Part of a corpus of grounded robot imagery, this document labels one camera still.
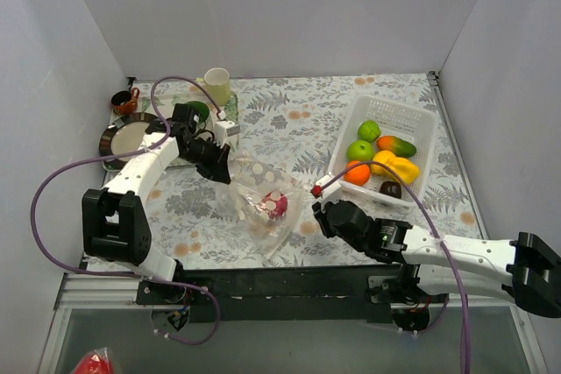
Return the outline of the fake orange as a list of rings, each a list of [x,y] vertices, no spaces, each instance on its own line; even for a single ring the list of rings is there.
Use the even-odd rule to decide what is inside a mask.
[[[359,165],[357,160],[347,164],[344,180],[356,186],[364,186],[371,177],[371,168],[368,164]]]

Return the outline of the clear zip top bag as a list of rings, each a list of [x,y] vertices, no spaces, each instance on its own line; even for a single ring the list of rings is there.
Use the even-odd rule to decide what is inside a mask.
[[[289,173],[238,152],[229,158],[231,183],[217,185],[221,212],[249,232],[254,246],[270,258],[299,219],[304,190]]]

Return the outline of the dark purple fake fruit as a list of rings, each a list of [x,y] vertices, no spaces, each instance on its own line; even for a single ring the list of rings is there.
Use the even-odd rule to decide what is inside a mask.
[[[381,194],[384,194],[386,196],[390,196],[396,199],[400,199],[402,197],[402,189],[401,189],[401,184],[399,182],[396,181],[384,181],[381,185],[380,185],[380,190],[379,192]]]

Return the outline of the green fake apple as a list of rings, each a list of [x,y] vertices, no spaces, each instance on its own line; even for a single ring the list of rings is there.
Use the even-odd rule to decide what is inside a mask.
[[[374,155],[373,145],[361,139],[352,142],[346,151],[346,157],[349,162],[369,161]]]

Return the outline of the fake lemon yellow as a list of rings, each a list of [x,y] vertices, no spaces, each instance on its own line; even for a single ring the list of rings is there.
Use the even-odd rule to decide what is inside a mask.
[[[377,175],[385,175],[387,173],[385,166],[389,166],[389,161],[395,157],[396,155],[391,151],[381,150],[377,152],[373,156],[373,161],[382,164],[382,166],[371,164],[372,173]]]

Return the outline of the yellow fake bell pepper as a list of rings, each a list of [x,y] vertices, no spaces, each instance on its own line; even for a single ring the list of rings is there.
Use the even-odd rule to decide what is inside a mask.
[[[387,166],[393,170],[406,184],[413,183],[420,175],[420,169],[407,158],[392,157]]]

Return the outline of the green fake bell pepper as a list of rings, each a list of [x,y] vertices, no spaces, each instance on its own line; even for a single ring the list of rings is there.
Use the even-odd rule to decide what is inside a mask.
[[[373,120],[364,121],[358,128],[358,138],[367,143],[374,143],[381,135],[379,125]]]

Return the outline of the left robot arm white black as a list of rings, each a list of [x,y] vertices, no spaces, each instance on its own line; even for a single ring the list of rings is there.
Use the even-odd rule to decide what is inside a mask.
[[[82,197],[82,232],[85,253],[123,265],[134,273],[159,279],[156,293],[169,304],[180,302],[187,291],[178,277],[178,263],[153,245],[144,206],[156,181],[175,159],[195,166],[207,180],[229,184],[230,146],[239,133],[237,123],[218,113],[207,138],[197,130],[201,114],[187,103],[174,106],[171,117],[156,119],[145,130],[138,155],[103,188]]]

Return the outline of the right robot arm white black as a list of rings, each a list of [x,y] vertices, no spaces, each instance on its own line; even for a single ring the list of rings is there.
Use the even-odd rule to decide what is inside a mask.
[[[522,232],[515,240],[438,239],[408,222],[372,218],[350,201],[316,202],[312,212],[326,237],[341,238],[377,262],[412,267],[396,280],[406,301],[464,291],[512,301],[544,318],[560,315],[560,256],[535,234]]]

